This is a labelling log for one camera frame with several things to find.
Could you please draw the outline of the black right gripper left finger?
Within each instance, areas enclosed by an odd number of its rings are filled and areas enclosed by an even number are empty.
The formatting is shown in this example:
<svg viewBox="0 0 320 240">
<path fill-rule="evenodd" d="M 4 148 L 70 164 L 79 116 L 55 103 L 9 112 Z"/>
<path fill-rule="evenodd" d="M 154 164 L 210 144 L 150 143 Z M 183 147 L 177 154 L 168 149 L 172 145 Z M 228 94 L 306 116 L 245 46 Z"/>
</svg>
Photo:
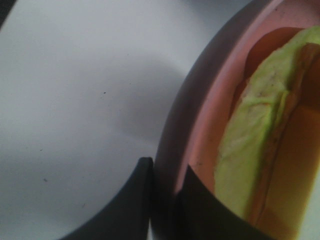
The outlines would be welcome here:
<svg viewBox="0 0 320 240">
<path fill-rule="evenodd" d="M 63 240 L 146 240 L 148 238 L 153 160 L 142 157 L 117 195 L 93 218 Z"/>
</svg>

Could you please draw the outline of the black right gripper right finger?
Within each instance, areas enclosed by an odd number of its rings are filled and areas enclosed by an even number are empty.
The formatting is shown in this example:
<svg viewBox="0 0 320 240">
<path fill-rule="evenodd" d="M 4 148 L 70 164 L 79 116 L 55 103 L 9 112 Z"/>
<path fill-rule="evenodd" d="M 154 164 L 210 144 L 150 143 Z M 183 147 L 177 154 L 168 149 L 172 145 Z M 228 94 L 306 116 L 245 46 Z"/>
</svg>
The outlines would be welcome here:
<svg viewBox="0 0 320 240">
<path fill-rule="evenodd" d="M 203 185 L 191 167 L 175 205 L 176 240 L 268 240 L 265 235 L 237 217 Z"/>
</svg>

